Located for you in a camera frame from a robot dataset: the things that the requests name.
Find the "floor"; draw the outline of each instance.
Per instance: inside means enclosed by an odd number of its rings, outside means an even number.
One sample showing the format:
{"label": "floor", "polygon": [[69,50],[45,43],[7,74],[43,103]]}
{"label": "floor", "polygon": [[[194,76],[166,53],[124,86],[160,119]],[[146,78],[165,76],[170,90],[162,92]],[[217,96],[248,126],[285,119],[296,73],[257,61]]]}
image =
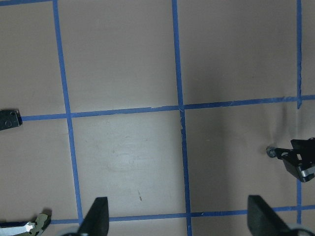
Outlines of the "floor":
{"label": "floor", "polygon": [[0,221],[249,236],[247,197],[315,230],[315,181],[268,145],[315,136],[312,0],[0,0]]}

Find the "small dark object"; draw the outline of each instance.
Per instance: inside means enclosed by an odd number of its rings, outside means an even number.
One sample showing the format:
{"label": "small dark object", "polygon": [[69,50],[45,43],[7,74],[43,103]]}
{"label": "small dark object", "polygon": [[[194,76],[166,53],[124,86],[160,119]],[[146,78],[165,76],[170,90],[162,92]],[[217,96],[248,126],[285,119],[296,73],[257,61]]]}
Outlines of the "small dark object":
{"label": "small dark object", "polygon": [[305,229],[290,229],[261,196],[248,196],[247,226],[252,236],[315,236]]}
{"label": "small dark object", "polygon": [[107,197],[96,198],[77,233],[64,236],[106,236],[109,229]]}
{"label": "small dark object", "polygon": [[301,182],[310,181],[315,177],[315,138],[293,139],[291,144],[293,149],[268,147],[266,152],[269,157],[282,160],[286,170]]}
{"label": "small dark object", "polygon": [[18,110],[0,110],[0,130],[18,127],[22,118]]}

